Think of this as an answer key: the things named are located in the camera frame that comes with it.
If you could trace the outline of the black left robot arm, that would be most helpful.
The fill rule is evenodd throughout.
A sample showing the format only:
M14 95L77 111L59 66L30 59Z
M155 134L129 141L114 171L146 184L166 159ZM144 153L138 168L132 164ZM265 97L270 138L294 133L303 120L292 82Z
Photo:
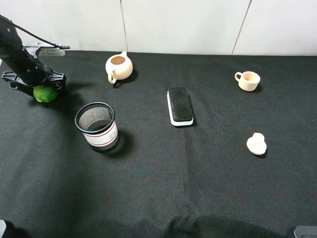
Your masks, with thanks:
M23 45L16 29L39 40L30 45ZM63 46L44 40L11 20L0 17L0 59L11 69L5 71L1 78L10 83L9 87L31 97L34 89L51 88L57 95L66 94L66 75L53 71L42 63L38 56L64 56L69 46Z

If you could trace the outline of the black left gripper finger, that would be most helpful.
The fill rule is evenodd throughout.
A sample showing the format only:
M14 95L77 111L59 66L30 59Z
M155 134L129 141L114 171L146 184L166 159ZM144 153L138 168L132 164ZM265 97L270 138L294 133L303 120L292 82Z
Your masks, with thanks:
M17 84L17 83L10 83L9 87L10 89L17 90L31 97L34 97L33 87L31 86L25 86L25 85Z
M65 97L67 95L66 82L58 81L53 85L53 91L57 93L58 96Z

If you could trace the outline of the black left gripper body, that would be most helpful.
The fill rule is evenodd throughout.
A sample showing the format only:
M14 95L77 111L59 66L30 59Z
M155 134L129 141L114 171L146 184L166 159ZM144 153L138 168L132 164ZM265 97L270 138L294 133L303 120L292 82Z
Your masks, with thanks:
M20 49L2 47L1 59L11 69L1 76L6 82L16 82L29 87L65 86L66 76L64 74L54 72L49 66L30 55L23 47Z

